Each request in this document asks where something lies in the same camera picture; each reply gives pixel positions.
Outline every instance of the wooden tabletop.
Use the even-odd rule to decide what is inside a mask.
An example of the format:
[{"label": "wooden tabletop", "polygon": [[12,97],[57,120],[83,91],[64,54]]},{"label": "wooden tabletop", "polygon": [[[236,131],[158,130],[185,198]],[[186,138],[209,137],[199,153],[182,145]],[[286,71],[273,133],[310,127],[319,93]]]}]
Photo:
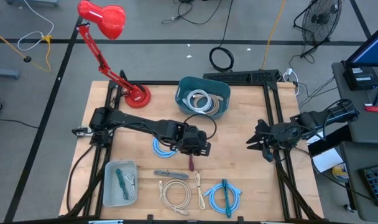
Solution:
[{"label": "wooden tabletop", "polygon": [[[93,82],[84,113],[83,125],[90,122],[97,107],[104,106],[108,82]],[[133,109],[121,100],[119,109],[127,114],[141,116],[147,119],[172,119],[183,121],[188,117],[182,114],[174,100],[177,86],[149,85],[152,99],[141,109]],[[291,83],[278,83],[279,97],[285,121],[299,113],[297,99]],[[275,112],[273,94],[270,91],[270,100]],[[188,170],[188,156],[176,153],[173,157],[162,159],[152,152],[152,136],[126,128],[120,128],[114,136],[111,161],[132,159],[138,168],[138,200],[126,207],[103,207],[101,218],[108,219],[140,219],[144,220],[148,214],[153,214],[156,220],[237,220],[243,216],[245,221],[283,221],[282,204],[279,185],[274,163],[268,163],[260,151],[246,149],[246,141],[254,135],[258,119],[267,119],[265,99],[262,87],[258,86],[231,86],[229,108],[223,117],[216,120],[218,131],[209,140],[211,151],[208,157],[194,157],[195,170],[201,175],[201,190],[205,193],[212,186],[227,179],[229,183],[242,191],[240,207],[228,219],[226,215],[214,211],[205,197],[206,210],[198,206],[198,192],[194,173]],[[214,125],[206,118],[195,117],[189,124],[196,125],[208,134],[213,132]],[[89,148],[90,138],[77,140],[72,165]],[[302,141],[299,148],[308,150]],[[92,150],[77,166],[72,177],[70,206],[80,199],[88,186],[94,151]],[[298,150],[291,151],[293,170],[297,189],[308,202],[315,213],[323,217],[320,198],[316,187],[315,176],[310,158]],[[155,169],[184,172],[189,175],[186,180],[191,188],[192,198],[186,210],[189,216],[183,216],[167,208],[159,195],[159,180],[168,181],[168,178],[155,176]],[[288,189],[287,198],[290,204],[290,214],[294,217],[292,197]],[[177,187],[168,191],[168,199],[173,203],[181,202],[185,192]],[[92,211],[98,197],[97,190],[93,194]],[[224,207],[222,191],[215,195],[216,203]],[[63,198],[60,214],[65,214],[66,192]]]}]

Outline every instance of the lamp shade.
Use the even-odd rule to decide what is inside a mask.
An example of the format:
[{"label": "lamp shade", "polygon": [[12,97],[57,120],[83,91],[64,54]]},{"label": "lamp shade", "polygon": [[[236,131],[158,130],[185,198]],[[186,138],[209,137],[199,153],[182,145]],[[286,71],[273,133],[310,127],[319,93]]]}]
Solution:
[{"label": "lamp shade", "polygon": [[78,14],[98,25],[107,38],[117,39],[126,23],[126,12],[121,6],[99,7],[89,1],[81,1],[77,6]]}]

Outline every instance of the coiled blue cable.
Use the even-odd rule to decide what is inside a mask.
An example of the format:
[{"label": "coiled blue cable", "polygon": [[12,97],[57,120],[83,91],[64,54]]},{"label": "coiled blue cable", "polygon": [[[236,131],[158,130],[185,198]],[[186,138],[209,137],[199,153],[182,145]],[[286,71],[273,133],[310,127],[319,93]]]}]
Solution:
[{"label": "coiled blue cable", "polygon": [[[219,207],[216,203],[215,203],[215,199],[214,199],[214,194],[215,192],[220,189],[220,188],[223,188],[222,184],[217,184],[215,185],[214,187],[212,187],[211,189],[207,190],[207,192],[204,194],[204,197],[208,197],[208,200],[210,202],[210,205],[211,205],[211,208],[213,208],[215,211],[219,212],[219,213],[222,213],[222,214],[226,214],[226,210],[225,208],[221,208]],[[228,184],[228,189],[232,191],[233,193],[233,203],[231,204],[231,211],[232,213],[234,211],[236,211],[237,208],[239,208],[240,206],[240,195],[241,195],[241,190],[240,189],[237,189],[235,188],[233,185],[231,184]]]},{"label": "coiled blue cable", "polygon": [[153,149],[154,154],[156,154],[157,156],[159,156],[161,158],[169,158],[169,157],[172,157],[173,155],[175,155],[175,153],[177,153],[175,151],[169,151],[169,152],[163,151],[160,148],[159,141],[156,138],[153,139],[152,149]]}]

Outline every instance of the monitor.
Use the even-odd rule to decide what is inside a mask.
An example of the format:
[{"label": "monitor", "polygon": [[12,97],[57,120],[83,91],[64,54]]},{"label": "monitor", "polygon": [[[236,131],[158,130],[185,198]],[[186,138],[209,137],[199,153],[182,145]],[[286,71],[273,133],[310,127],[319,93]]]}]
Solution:
[{"label": "monitor", "polygon": [[347,59],[346,63],[352,66],[378,67],[378,30]]}]

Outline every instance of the electric fan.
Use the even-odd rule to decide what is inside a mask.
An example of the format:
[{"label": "electric fan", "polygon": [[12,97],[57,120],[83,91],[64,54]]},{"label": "electric fan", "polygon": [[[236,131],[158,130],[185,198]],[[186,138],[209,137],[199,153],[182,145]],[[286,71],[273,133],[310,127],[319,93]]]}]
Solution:
[{"label": "electric fan", "polygon": [[[341,0],[311,0],[309,6],[294,19],[294,27],[302,30],[305,44],[313,46],[302,53],[301,58],[330,41],[341,15],[341,6]],[[302,27],[295,23],[301,15]]]}]

